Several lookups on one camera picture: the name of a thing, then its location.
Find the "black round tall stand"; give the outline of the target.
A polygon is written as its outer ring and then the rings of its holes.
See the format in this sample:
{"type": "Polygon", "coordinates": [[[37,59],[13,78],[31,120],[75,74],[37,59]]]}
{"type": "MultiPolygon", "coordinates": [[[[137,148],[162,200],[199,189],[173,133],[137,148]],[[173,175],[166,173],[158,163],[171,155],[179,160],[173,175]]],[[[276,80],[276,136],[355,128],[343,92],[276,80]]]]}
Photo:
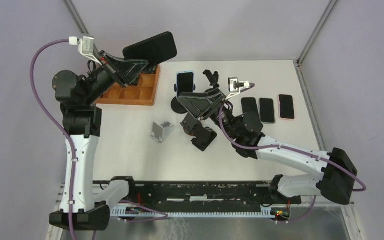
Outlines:
{"type": "Polygon", "coordinates": [[[220,76],[219,76],[218,71],[212,72],[211,70],[206,69],[203,71],[203,74],[207,77],[207,79],[209,81],[209,85],[211,86],[211,88],[204,91],[205,93],[208,93],[208,92],[215,90],[215,89],[218,89],[220,87],[220,85],[219,85],[219,77],[220,76]]]}

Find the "black round clamp stand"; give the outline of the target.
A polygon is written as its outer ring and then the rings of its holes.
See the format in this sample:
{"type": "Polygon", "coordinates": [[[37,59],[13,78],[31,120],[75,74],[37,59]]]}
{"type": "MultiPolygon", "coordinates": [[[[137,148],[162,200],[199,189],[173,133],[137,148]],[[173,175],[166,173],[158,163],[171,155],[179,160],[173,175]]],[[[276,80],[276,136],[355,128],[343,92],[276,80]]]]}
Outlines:
{"type": "Polygon", "coordinates": [[[188,111],[179,103],[178,95],[181,93],[193,93],[196,90],[196,85],[194,83],[183,83],[180,84],[180,86],[178,84],[174,84],[173,88],[176,93],[176,96],[171,100],[171,109],[176,114],[186,114],[188,111]]]}

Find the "black folding phone stand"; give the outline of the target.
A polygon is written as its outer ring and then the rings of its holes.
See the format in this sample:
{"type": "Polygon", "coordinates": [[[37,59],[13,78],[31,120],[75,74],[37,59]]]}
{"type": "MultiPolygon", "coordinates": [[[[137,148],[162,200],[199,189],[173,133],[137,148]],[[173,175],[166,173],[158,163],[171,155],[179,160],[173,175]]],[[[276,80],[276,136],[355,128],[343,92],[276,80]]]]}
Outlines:
{"type": "Polygon", "coordinates": [[[192,145],[204,152],[218,134],[209,127],[199,126],[195,129],[193,136],[194,138],[191,140],[192,145]]]}

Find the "blue case smartphone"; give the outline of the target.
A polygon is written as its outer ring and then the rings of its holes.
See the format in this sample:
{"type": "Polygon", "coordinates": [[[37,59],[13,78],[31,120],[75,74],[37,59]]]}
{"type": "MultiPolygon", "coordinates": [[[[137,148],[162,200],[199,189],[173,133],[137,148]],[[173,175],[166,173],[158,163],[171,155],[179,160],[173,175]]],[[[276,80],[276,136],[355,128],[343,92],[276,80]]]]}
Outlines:
{"type": "Polygon", "coordinates": [[[181,71],[176,74],[174,90],[178,97],[182,93],[193,93],[196,89],[193,71],[181,71]]]}

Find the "pink case smartphone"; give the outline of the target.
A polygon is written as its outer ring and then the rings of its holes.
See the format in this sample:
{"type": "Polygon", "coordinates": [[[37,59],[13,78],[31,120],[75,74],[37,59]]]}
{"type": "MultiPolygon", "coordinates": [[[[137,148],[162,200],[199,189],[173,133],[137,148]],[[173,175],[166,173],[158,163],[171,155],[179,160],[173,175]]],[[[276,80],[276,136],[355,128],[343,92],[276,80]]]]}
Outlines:
{"type": "Polygon", "coordinates": [[[295,119],[295,109],[294,109],[294,99],[292,95],[280,94],[278,96],[279,100],[279,116],[281,119],[285,120],[294,120],[295,119]]]}

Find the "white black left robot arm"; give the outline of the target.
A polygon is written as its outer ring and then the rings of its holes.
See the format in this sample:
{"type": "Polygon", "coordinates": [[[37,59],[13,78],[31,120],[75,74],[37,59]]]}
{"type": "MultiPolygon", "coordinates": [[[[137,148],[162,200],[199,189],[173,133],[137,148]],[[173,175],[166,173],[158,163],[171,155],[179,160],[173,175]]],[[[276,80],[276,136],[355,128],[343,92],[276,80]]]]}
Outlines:
{"type": "Polygon", "coordinates": [[[87,75],[58,72],[52,87],[60,103],[66,137],[65,187],[58,210],[49,215],[52,226],[70,231],[104,231],[119,200],[133,203],[137,190],[125,180],[113,180],[102,193],[93,193],[93,171],[101,135],[102,109],[96,101],[113,85],[131,86],[149,65],[145,59],[98,54],[87,75]]]}

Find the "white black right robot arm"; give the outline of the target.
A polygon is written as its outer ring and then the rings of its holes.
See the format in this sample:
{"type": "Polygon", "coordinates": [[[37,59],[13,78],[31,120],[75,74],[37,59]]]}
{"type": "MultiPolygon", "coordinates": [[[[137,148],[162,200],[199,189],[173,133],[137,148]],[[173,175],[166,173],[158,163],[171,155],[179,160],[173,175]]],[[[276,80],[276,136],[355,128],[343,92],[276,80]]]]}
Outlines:
{"type": "Polygon", "coordinates": [[[268,196],[275,204],[299,196],[322,196],[335,204],[348,205],[354,192],[367,189],[344,150],[311,150],[274,139],[263,133],[263,124],[255,113],[234,116],[231,104],[218,89],[181,93],[177,100],[195,120],[211,119],[242,157],[272,161],[303,173],[273,178],[268,196]]]}

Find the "round wooden base stand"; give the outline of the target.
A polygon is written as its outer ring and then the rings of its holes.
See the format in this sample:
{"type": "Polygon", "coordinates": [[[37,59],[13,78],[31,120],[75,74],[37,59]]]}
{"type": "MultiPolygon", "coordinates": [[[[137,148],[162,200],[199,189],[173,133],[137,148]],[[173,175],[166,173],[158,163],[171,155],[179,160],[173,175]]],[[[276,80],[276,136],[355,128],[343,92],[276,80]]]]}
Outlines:
{"type": "Polygon", "coordinates": [[[202,127],[202,123],[194,118],[190,113],[188,113],[185,118],[180,122],[180,125],[183,127],[183,131],[188,136],[195,136],[195,133],[198,127],[202,127]]]}

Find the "silver stand left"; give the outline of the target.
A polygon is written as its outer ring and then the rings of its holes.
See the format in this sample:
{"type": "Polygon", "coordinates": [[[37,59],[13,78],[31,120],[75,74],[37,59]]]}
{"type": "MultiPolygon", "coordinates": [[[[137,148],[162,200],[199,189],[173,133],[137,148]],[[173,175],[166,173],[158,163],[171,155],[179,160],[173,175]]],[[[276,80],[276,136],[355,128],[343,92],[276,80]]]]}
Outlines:
{"type": "Polygon", "coordinates": [[[156,122],[152,123],[152,132],[150,137],[157,143],[162,144],[174,131],[175,126],[165,121],[161,124],[157,124],[156,122]]]}

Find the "orange wooden organizer tray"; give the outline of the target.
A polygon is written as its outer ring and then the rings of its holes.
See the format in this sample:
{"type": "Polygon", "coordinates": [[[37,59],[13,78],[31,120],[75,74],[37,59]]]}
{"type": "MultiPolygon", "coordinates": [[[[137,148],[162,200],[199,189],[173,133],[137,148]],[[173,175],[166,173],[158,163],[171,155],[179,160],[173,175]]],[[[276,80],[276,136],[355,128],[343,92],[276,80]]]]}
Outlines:
{"type": "Polygon", "coordinates": [[[161,68],[155,66],[150,73],[143,72],[137,85],[121,87],[115,83],[97,101],[97,104],[153,106],[157,95],[161,68]]]}

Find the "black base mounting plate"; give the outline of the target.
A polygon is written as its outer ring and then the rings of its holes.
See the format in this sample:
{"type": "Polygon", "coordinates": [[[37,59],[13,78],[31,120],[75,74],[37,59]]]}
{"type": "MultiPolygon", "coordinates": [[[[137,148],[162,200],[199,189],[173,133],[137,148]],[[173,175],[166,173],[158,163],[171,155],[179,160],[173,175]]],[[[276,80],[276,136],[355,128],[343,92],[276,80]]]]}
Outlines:
{"type": "Polygon", "coordinates": [[[245,212],[269,205],[299,205],[301,197],[286,198],[267,181],[136,181],[128,180],[124,200],[165,213],[245,212]]]}

